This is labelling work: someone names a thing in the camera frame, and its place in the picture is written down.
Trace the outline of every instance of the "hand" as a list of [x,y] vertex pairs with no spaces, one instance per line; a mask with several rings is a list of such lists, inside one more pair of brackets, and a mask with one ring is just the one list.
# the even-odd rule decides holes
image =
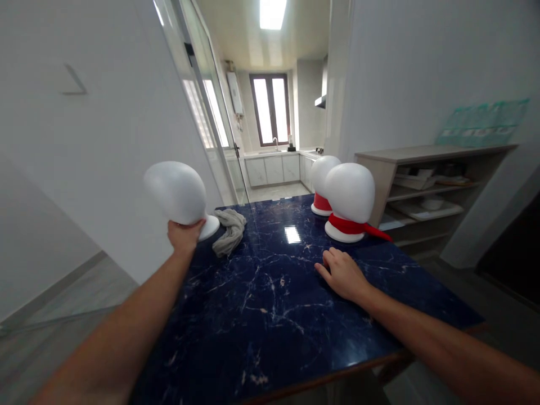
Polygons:
[[176,222],[169,221],[167,236],[170,244],[173,245],[174,252],[191,252],[195,250],[201,228],[206,223],[206,219],[201,219],[193,225],[180,225]]
[[[330,288],[346,300],[360,305],[362,298],[373,289],[364,274],[349,256],[334,247],[322,253],[321,263],[315,263],[315,269],[326,280]],[[325,267],[330,267],[331,274]]]

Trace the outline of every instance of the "sink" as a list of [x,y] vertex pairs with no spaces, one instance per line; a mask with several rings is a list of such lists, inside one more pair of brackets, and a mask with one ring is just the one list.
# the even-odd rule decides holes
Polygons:
[[281,153],[281,152],[286,152],[286,151],[259,152],[258,154],[259,155],[266,155],[266,154],[270,154],[270,153]]

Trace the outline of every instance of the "kitchen cabinet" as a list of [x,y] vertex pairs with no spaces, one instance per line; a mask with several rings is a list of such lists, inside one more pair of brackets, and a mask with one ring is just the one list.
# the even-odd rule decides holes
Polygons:
[[304,170],[305,170],[305,187],[313,192],[313,183],[311,181],[311,166],[313,166],[313,160],[308,157],[304,157]]
[[283,156],[282,159],[284,182],[300,180],[300,158],[303,158],[303,156]]
[[268,184],[264,159],[246,160],[246,170],[249,178],[249,185],[251,187],[264,186]]
[[265,157],[267,184],[283,183],[283,163],[281,156]]
[[299,157],[300,157],[300,181],[302,182],[303,185],[305,185],[305,164],[304,164],[305,156],[300,155]]

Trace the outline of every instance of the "table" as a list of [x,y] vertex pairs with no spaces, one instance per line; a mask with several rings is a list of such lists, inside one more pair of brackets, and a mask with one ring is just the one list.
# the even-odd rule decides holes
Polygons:
[[220,229],[198,245],[132,403],[266,401],[376,365],[403,368],[411,356],[400,342],[314,269],[331,246],[407,305],[462,330],[484,322],[392,243],[331,240],[312,202],[307,195],[232,207],[247,219],[241,244],[218,259]]

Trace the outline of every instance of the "water heater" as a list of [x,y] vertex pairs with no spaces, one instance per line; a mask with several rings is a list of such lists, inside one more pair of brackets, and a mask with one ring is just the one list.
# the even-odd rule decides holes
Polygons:
[[238,79],[235,72],[227,72],[227,81],[229,82],[229,90],[231,91],[232,106],[236,114],[244,115],[244,106],[240,98],[240,88],[238,87]]

